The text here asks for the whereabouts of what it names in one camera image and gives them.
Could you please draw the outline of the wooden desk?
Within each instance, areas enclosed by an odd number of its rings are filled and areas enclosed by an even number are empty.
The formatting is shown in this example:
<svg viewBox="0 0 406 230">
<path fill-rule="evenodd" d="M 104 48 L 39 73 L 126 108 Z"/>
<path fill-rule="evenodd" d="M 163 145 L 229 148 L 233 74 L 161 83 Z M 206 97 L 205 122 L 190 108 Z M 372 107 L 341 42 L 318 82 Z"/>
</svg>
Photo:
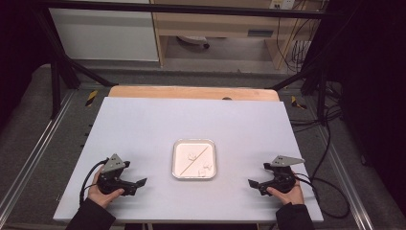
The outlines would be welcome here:
<svg viewBox="0 0 406 230">
<path fill-rule="evenodd" d="M 149 0 L 152 4 L 270 9 L 271 0 Z M 295 0 L 292 10 L 319 12 L 322 0 Z M 274 67 L 281 69 L 287 61 L 290 45 L 313 38 L 319 22 L 315 19 L 265 18 L 256 16 L 158 13 L 152 15 L 158 39 L 159 59 L 165 57 L 170 36 L 253 37 L 262 38 Z"/>
</svg>

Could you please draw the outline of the black curtain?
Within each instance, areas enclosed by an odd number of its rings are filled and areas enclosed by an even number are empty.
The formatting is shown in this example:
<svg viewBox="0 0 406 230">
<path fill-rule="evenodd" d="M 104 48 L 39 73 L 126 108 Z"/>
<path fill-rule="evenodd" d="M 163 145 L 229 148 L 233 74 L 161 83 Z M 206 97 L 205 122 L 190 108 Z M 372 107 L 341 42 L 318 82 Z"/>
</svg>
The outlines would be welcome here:
<svg viewBox="0 0 406 230">
<path fill-rule="evenodd" d="M 20 103 L 32 73 L 48 63 L 29 0 L 0 0 L 0 129 Z"/>
<path fill-rule="evenodd" d="M 329 0 L 306 67 L 342 84 L 350 128 L 406 216 L 406 0 Z"/>
</svg>

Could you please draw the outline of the square metal tray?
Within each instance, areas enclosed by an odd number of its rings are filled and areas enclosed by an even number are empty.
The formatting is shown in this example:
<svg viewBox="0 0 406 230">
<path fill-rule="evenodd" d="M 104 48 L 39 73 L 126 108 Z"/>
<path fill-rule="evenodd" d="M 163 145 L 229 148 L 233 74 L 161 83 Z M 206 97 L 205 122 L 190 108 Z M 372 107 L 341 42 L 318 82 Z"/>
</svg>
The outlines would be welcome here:
<svg viewBox="0 0 406 230">
<path fill-rule="evenodd" d="M 209 171 L 209 173 L 205 177 L 198 177 L 198 176 L 181 176 L 179 175 L 179 170 L 184 165 L 185 159 L 183 156 L 182 148 L 185 146 L 191 145 L 209 145 L 213 148 L 212 150 L 212 160 L 213 160 L 213 168 Z M 216 176 L 217 168 L 216 168 L 216 149 L 214 142 L 209 139 L 180 139 L 175 142 L 172 151 L 172 175 L 180 180 L 210 180 Z"/>
</svg>

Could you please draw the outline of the yellow black tape strip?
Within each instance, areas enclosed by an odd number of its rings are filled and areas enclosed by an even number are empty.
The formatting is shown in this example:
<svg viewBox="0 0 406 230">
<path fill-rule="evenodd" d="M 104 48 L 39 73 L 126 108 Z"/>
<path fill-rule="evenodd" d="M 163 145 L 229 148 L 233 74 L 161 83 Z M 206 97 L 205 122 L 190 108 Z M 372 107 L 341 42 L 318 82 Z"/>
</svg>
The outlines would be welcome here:
<svg viewBox="0 0 406 230">
<path fill-rule="evenodd" d="M 291 105 L 300 109 L 307 109 L 307 106 L 305 104 L 298 103 L 296 97 L 294 96 L 291 96 Z"/>
<path fill-rule="evenodd" d="M 86 100 L 85 106 L 91 106 L 91 105 L 92 105 L 92 103 L 93 103 L 93 101 L 95 100 L 95 98 L 96 98 L 98 92 L 99 92 L 98 90 L 93 90 L 93 91 L 89 94 L 88 99 Z"/>
</svg>

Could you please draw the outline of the wooden table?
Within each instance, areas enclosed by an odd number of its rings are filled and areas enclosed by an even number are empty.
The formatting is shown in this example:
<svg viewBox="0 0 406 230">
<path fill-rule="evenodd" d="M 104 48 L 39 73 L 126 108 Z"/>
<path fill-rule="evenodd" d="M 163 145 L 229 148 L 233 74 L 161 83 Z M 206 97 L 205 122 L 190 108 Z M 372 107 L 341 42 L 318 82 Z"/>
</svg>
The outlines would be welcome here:
<svg viewBox="0 0 406 230">
<path fill-rule="evenodd" d="M 275 90 L 227 87 L 116 85 L 109 97 L 278 102 Z"/>
</svg>

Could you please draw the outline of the white cabinet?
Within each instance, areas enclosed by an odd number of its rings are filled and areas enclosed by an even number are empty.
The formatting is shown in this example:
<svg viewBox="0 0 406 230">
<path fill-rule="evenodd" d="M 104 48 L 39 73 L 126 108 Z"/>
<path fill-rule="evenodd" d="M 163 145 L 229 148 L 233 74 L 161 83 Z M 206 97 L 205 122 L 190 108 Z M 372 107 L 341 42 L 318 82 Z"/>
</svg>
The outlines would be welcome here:
<svg viewBox="0 0 406 230">
<path fill-rule="evenodd" d="M 50 9 L 50 13 L 70 58 L 159 59 L 150 12 Z"/>
</svg>

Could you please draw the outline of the white power strip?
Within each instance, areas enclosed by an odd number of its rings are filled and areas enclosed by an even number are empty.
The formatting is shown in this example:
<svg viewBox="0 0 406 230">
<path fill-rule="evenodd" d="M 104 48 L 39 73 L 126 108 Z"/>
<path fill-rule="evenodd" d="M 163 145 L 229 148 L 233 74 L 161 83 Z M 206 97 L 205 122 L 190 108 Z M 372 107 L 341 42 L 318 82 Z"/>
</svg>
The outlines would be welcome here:
<svg viewBox="0 0 406 230">
<path fill-rule="evenodd" d="M 270 9 L 276 10 L 292 10 L 295 0 L 271 0 Z"/>
</svg>

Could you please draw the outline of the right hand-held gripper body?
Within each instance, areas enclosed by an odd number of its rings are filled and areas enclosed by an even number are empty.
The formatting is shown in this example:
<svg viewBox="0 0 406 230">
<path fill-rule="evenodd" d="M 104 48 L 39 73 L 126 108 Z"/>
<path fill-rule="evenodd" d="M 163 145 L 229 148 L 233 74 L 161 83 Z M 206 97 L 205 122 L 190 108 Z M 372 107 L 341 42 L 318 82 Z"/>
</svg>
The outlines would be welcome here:
<svg viewBox="0 0 406 230">
<path fill-rule="evenodd" d="M 302 164 L 304 162 L 305 161 L 302 158 L 278 155 L 271 163 L 263 164 L 263 167 L 266 170 L 273 172 L 274 178 L 270 181 L 260 183 L 259 187 L 273 187 L 284 194 L 288 193 L 296 182 L 291 166 Z"/>
</svg>

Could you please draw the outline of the black metal frame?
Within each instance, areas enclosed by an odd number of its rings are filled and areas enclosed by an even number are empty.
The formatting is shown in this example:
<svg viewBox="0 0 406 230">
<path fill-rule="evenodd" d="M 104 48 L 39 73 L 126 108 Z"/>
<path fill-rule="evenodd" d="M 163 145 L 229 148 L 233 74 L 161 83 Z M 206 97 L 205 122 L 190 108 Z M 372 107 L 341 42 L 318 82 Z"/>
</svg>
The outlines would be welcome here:
<svg viewBox="0 0 406 230">
<path fill-rule="evenodd" d="M 186 13 L 206 15 L 232 15 L 232 16 L 256 16 L 275 18 L 305 18 L 324 19 L 331 18 L 333 14 L 322 11 L 293 11 L 293 10 L 262 10 L 251 8 L 192 6 L 192 5 L 169 5 L 169 4 L 143 4 L 143 3 L 120 3 L 120 2 L 96 2 L 96 1 L 71 1 L 71 0 L 33 0 L 30 9 L 33 12 L 36 24 L 45 35 L 49 43 L 49 54 L 52 67 L 53 87 L 53 114 L 55 117 L 60 110 L 59 80 L 62 76 L 69 88 L 78 88 L 80 81 L 74 70 L 80 71 L 88 78 L 103 86 L 115 86 L 114 82 L 103 79 L 81 64 L 72 60 L 63 50 L 56 30 L 51 28 L 52 22 L 47 20 L 44 12 L 49 8 L 68 10 L 111 11 L 111 12 L 158 12 L 158 13 Z"/>
</svg>

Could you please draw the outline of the wooden skewer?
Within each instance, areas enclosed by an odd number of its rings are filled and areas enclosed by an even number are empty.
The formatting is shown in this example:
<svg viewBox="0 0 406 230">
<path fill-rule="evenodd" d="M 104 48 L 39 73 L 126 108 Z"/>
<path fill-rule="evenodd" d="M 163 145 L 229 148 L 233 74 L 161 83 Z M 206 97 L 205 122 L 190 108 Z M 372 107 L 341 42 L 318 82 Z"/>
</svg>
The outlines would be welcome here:
<svg viewBox="0 0 406 230">
<path fill-rule="evenodd" d="M 182 148 L 185 159 L 184 165 L 179 170 L 181 176 L 198 176 L 198 171 L 204 169 L 204 164 L 213 164 L 211 157 L 213 148 L 209 145 L 191 145 Z M 191 161 L 188 159 L 188 154 L 194 153 L 197 159 Z"/>
</svg>

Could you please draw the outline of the chair base with caster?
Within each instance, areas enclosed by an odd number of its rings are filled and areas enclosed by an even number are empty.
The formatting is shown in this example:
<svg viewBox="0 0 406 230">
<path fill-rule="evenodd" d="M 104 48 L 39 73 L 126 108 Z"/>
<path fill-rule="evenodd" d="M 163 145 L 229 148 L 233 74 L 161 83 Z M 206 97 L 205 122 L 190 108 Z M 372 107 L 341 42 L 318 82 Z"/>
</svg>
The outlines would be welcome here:
<svg viewBox="0 0 406 230">
<path fill-rule="evenodd" d="M 194 45 L 202 45 L 204 49 L 209 49 L 210 44 L 208 40 L 204 36 L 182 36 L 179 35 L 178 38 L 184 42 L 194 44 Z"/>
</svg>

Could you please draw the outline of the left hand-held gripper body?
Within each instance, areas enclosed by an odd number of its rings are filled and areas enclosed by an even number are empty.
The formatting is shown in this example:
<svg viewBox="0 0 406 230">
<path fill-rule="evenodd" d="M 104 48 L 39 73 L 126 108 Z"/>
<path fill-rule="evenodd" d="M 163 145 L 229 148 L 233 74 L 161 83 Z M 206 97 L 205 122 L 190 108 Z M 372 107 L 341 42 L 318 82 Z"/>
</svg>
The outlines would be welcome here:
<svg viewBox="0 0 406 230">
<path fill-rule="evenodd" d="M 127 196 L 128 190 L 137 189 L 134 182 L 121 180 L 124 169 L 129 167 L 129 161 L 123 161 L 117 153 L 114 153 L 104 164 L 98 177 L 97 185 L 100 191 L 108 195 L 115 190 L 124 189 L 123 196 Z"/>
</svg>

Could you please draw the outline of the person's right hand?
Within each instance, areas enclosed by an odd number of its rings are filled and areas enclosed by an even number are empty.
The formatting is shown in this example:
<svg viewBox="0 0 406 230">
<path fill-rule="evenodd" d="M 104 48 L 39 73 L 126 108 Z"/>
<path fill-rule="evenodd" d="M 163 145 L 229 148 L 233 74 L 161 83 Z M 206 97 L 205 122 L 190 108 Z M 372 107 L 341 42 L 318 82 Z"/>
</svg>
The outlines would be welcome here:
<svg viewBox="0 0 406 230">
<path fill-rule="evenodd" d="M 296 181 L 293 188 L 286 194 L 280 192 L 279 190 L 273 187 L 268 187 L 266 191 L 270 193 L 272 196 L 277 197 L 282 202 L 283 205 L 289 203 L 293 205 L 302 205 L 305 203 L 303 191 L 299 181 Z"/>
</svg>

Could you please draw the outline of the metal floor rail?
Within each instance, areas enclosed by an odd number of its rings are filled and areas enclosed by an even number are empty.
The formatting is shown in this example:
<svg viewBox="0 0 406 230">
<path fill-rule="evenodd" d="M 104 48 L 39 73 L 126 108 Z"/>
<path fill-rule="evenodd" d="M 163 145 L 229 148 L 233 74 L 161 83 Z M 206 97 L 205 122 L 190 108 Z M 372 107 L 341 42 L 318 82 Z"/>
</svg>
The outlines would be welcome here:
<svg viewBox="0 0 406 230">
<path fill-rule="evenodd" d="M 327 146 L 327 158 L 329 159 L 342 191 L 349 201 L 350 210 L 358 229 L 373 230 L 373 224 L 370 216 L 355 189 L 355 186 L 350 178 L 350 174 L 347 172 L 342 160 L 339 157 L 338 151 L 332 142 L 327 128 L 325 126 L 319 126 L 318 130 L 323 138 L 324 144 Z"/>
<path fill-rule="evenodd" d="M 23 190 L 25 189 L 44 151 L 51 142 L 75 95 L 76 90 L 69 90 L 66 93 L 61 103 L 61 109 L 56 114 L 55 118 L 50 120 L 45 130 L 42 132 L 28 159 L 26 160 L 17 177 L 14 179 L 5 197 L 0 202 L 0 225 L 4 225 L 7 221 L 12 209 L 14 208 L 18 198 L 21 196 Z"/>
</svg>

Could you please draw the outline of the person's left hand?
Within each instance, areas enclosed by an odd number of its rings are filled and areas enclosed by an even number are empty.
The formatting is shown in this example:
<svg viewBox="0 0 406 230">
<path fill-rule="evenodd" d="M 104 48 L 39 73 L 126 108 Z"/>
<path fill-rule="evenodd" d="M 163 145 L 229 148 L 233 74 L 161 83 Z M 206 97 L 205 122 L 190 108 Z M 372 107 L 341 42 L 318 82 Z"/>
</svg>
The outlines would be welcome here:
<svg viewBox="0 0 406 230">
<path fill-rule="evenodd" d="M 124 189 L 118 189 L 108 195 L 105 195 L 100 191 L 97 185 L 98 177 L 99 175 L 96 173 L 93 178 L 92 186 L 88 190 L 87 197 L 96 204 L 100 205 L 102 208 L 106 209 L 114 199 L 118 198 L 124 192 Z"/>
</svg>

